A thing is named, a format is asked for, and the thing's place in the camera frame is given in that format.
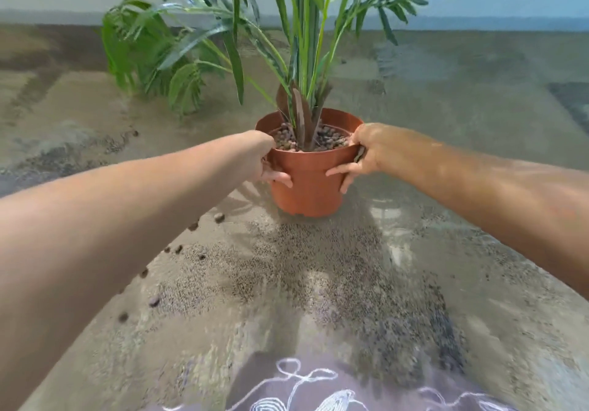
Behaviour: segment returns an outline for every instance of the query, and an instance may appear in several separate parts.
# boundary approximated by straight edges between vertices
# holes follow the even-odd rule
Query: plant pot
[[[321,112],[324,125],[328,125],[351,135],[362,124],[362,120],[337,109],[324,108]],[[256,124],[256,130],[271,134],[284,122],[280,112],[263,117]],[[325,172],[335,166],[354,161],[358,145],[323,152],[289,152],[272,149],[268,160],[272,167],[290,174],[293,187],[272,182],[272,197],[276,205],[289,214],[302,214],[307,217],[324,217],[333,214],[342,204],[344,174],[326,177]]]

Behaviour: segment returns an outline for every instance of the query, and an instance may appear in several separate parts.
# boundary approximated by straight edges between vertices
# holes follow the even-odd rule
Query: green plant
[[[335,18],[333,36],[326,52],[324,49],[325,32],[328,26],[328,8],[336,1],[340,1],[339,11]],[[190,90],[195,94],[194,103],[198,102],[200,73],[207,67],[222,72],[232,73],[237,87],[240,103],[243,102],[245,81],[254,83],[245,77],[241,59],[237,50],[237,37],[245,35],[256,47],[264,60],[269,64],[279,81],[279,91],[276,95],[276,105],[284,117],[293,125],[299,145],[305,150],[312,150],[314,134],[319,121],[323,104],[331,90],[328,74],[335,57],[337,45],[342,35],[354,28],[356,35],[360,34],[364,18],[369,9],[376,9],[385,35],[389,41],[396,44],[394,33],[387,17],[387,11],[392,12],[399,20],[408,22],[409,15],[416,15],[419,6],[428,4],[427,0],[291,0],[293,13],[291,18],[287,13],[286,0],[276,0],[282,30],[289,42],[291,56],[285,62],[268,36],[260,27],[260,11],[256,0],[164,0],[160,5],[143,8],[137,12],[133,22],[120,22],[124,27],[118,29],[115,40],[124,37],[123,43],[131,49],[142,50],[139,55],[152,56],[144,62],[130,65],[129,61],[139,62],[132,53],[120,53],[116,57],[109,53],[112,66],[122,71],[114,71],[117,80],[129,80],[129,69],[135,74],[147,74],[157,78],[158,83],[165,85],[168,80],[167,94],[170,100],[184,87],[185,94]],[[113,17],[119,17],[121,8],[117,8]],[[161,15],[175,16],[177,13],[206,14],[216,19],[217,23],[209,30],[194,30],[184,27],[181,34],[174,36],[168,32],[161,40],[151,42],[151,32],[156,28],[163,28]],[[213,35],[220,34],[223,39],[225,52],[212,41]],[[107,43],[105,47],[117,45]],[[184,70],[192,65],[193,72]],[[139,77],[141,85],[150,90],[153,84],[146,85]],[[163,86],[158,89],[166,94]],[[271,98],[259,89],[266,99]]]

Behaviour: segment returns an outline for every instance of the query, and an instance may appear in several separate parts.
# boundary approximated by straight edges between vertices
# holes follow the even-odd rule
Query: potted plant
[[[333,35],[327,43],[328,8],[339,2]],[[329,69],[342,35],[362,30],[364,17],[376,9],[389,41],[396,39],[387,16],[391,12],[404,23],[427,0],[291,0],[289,17],[286,0],[276,0],[282,30],[291,55],[286,61],[260,27],[256,0],[163,0],[151,5],[144,0],[124,0],[105,15],[103,39],[109,68],[121,86],[137,83],[146,91],[168,95],[171,104],[197,105],[204,71],[231,73],[243,102],[244,84],[250,82],[274,105],[276,111],[260,119],[256,128],[273,135],[277,148],[269,154],[273,165],[290,173],[293,187],[275,183],[272,194],[277,205],[291,214],[320,217],[334,213],[342,202],[342,177],[325,177],[325,171],[351,162],[357,146],[347,137],[362,123],[341,110],[324,108],[331,90]],[[212,28],[187,26],[174,35],[162,20],[165,14],[205,14],[216,22]],[[225,51],[212,37],[220,35]],[[237,48],[238,35],[249,39],[279,82],[272,99],[244,74]]]

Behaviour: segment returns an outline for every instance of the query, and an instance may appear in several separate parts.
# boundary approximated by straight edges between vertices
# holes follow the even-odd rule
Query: ground
[[[376,32],[346,38],[328,105],[477,151],[589,169],[589,35],[398,39],[395,48]],[[213,78],[201,109],[180,121],[165,100],[117,90],[90,28],[5,26],[0,50],[0,195],[240,132],[271,110],[252,89],[240,107],[232,80]],[[276,89],[251,50],[244,65]],[[589,304],[400,181],[359,179],[321,220],[288,217],[265,186],[245,184],[170,246],[88,325],[24,410],[196,400],[223,410],[254,351],[301,348],[407,385],[435,363],[521,411],[589,400]]]

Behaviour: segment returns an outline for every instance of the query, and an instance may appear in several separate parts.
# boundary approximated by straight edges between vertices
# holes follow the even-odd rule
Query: background plant
[[[202,73],[217,70],[232,73],[237,96],[243,103],[244,83],[253,80],[243,73],[237,50],[238,35],[253,43],[279,81],[276,105],[296,132],[299,146],[313,148],[314,134],[323,104],[331,90],[328,82],[337,45],[343,34],[360,34],[368,10],[376,9],[389,41],[397,44],[387,12],[404,23],[428,0],[291,0],[289,18],[286,0],[276,0],[282,30],[291,50],[285,62],[260,27],[256,0],[163,0],[147,6],[144,0],[124,0],[104,19],[103,40],[111,72],[119,85],[139,85],[146,93],[167,95],[172,105],[191,101],[198,105]],[[329,6],[339,2],[334,25],[328,25]],[[207,30],[184,27],[179,35],[166,27],[162,15],[205,14],[216,19]],[[329,43],[326,27],[333,26]],[[221,35],[221,50],[211,37]],[[272,99],[260,87],[263,95]]]

